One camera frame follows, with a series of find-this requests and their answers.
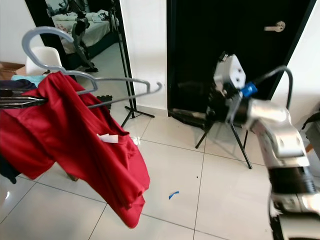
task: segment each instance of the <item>clothing pile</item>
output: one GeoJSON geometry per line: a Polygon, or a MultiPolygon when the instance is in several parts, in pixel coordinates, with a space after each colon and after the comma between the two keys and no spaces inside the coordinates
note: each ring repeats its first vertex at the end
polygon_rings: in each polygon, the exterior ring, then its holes
{"type": "Polygon", "coordinates": [[[107,107],[89,109],[101,101],[90,93],[76,93],[82,90],[71,77],[51,73],[37,89],[24,93],[46,98],[47,103],[1,110],[0,165],[7,162],[13,174],[35,179],[57,162],[86,181],[134,228],[150,183],[145,162],[107,107]]]}

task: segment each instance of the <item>door handle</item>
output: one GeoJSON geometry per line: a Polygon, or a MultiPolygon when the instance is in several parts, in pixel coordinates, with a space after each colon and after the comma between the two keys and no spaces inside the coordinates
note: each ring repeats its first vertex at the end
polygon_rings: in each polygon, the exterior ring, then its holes
{"type": "Polygon", "coordinates": [[[275,26],[265,26],[265,31],[275,31],[277,33],[282,32],[286,27],[286,23],[284,21],[278,21],[275,26]]]}

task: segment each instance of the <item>blue tape piece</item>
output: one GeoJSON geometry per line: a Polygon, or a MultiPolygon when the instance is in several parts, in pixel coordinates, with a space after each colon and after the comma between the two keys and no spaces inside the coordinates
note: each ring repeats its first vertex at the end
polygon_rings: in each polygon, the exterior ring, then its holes
{"type": "Polygon", "coordinates": [[[241,92],[244,97],[250,97],[252,94],[255,94],[258,92],[258,89],[256,88],[256,85],[254,85],[252,82],[248,82],[244,88],[241,89],[241,92]]]}
{"type": "Polygon", "coordinates": [[[169,196],[169,200],[173,197],[173,195],[178,194],[178,193],[179,193],[179,191],[175,191],[174,193],[172,193],[172,194],[169,196]]]}

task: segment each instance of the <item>gray plastic hanger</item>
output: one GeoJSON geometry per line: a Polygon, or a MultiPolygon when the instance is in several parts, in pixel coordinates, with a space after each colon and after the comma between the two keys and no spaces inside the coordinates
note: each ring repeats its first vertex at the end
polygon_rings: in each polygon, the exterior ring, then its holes
{"type": "Polygon", "coordinates": [[[146,92],[144,93],[140,93],[137,95],[133,95],[133,96],[128,96],[128,97],[124,97],[124,98],[120,98],[120,99],[116,99],[116,100],[111,100],[111,101],[106,101],[106,102],[102,102],[99,104],[94,104],[94,105],[89,105],[88,108],[96,108],[96,107],[100,107],[103,105],[110,105],[112,103],[116,103],[116,102],[120,102],[120,101],[124,101],[124,100],[129,100],[129,99],[134,99],[137,97],[141,97],[141,96],[145,96],[145,95],[149,95],[149,94],[154,94],[156,92],[158,92],[161,88],[162,88],[162,84],[160,82],[157,82],[156,84],[158,85],[158,88],[154,91],[150,91],[150,83],[148,81],[145,80],[140,80],[140,79],[135,79],[135,78],[129,78],[129,77],[124,77],[124,78],[104,78],[104,77],[93,77],[92,75],[86,73],[86,72],[82,72],[82,71],[76,71],[76,70],[66,70],[64,67],[62,66],[50,66],[50,65],[46,65],[43,64],[39,61],[39,59],[36,57],[36,55],[32,52],[31,48],[30,48],[30,42],[31,40],[40,34],[55,34],[58,35],[60,37],[65,38],[68,42],[73,43],[74,39],[67,34],[66,32],[52,27],[52,26],[39,26],[36,27],[35,29],[29,30],[22,38],[22,48],[24,50],[24,52],[26,53],[26,55],[39,67],[44,68],[44,69],[49,69],[49,70],[58,70],[61,73],[63,73],[64,75],[75,75],[75,76],[81,76],[84,78],[87,78],[91,81],[93,88],[90,90],[82,90],[82,91],[77,91],[78,95],[81,94],[87,94],[87,93],[92,93],[96,90],[98,90],[98,86],[97,86],[97,82],[101,82],[101,81],[125,81],[125,82],[133,82],[133,83],[140,83],[140,84],[145,84],[146,85],[146,92]]]}

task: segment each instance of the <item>white tag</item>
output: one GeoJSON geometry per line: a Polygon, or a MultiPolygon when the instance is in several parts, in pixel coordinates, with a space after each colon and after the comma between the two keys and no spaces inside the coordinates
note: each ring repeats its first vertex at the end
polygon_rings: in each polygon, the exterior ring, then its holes
{"type": "Polygon", "coordinates": [[[117,144],[118,143],[118,135],[109,135],[109,133],[104,135],[96,134],[98,138],[105,143],[117,144]]]}

